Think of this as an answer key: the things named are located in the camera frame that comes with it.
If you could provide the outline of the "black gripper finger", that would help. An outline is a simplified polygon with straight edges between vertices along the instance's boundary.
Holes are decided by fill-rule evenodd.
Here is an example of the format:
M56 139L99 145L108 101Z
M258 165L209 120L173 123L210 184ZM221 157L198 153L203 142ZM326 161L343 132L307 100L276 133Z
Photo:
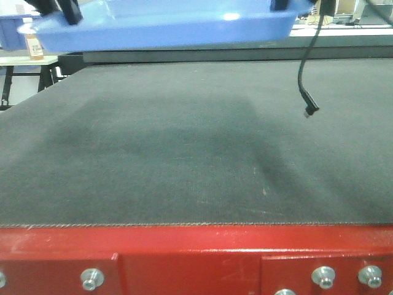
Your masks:
M270 10L272 12L282 12L288 8L289 0L271 0Z
M60 0L60 8L69 25L77 25L83 19L78 0Z

